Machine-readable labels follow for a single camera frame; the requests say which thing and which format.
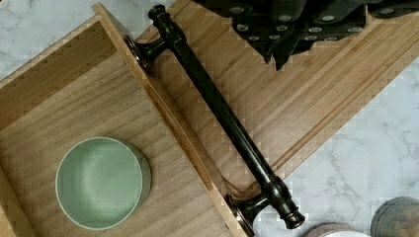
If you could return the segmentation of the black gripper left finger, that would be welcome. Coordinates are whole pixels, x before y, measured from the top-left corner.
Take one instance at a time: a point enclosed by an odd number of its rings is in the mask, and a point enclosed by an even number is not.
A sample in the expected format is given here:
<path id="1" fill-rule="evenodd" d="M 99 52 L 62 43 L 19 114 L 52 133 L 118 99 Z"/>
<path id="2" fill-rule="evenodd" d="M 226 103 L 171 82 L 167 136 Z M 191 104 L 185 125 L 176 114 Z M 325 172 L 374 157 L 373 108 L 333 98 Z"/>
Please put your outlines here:
<path id="1" fill-rule="evenodd" d="M 306 0 L 194 0 L 223 18 L 269 63 L 281 70 L 306 29 Z"/>

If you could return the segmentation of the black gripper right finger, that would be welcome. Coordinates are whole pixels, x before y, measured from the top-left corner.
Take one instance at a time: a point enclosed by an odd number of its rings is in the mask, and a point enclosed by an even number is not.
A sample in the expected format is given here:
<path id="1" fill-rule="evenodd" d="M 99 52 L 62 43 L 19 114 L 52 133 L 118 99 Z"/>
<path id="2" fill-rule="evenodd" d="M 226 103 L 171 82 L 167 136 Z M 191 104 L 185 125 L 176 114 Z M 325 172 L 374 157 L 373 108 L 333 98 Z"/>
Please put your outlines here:
<path id="1" fill-rule="evenodd" d="M 308 0 L 304 16 L 308 20 L 306 41 L 340 40 L 364 29 L 366 3 L 363 0 Z"/>

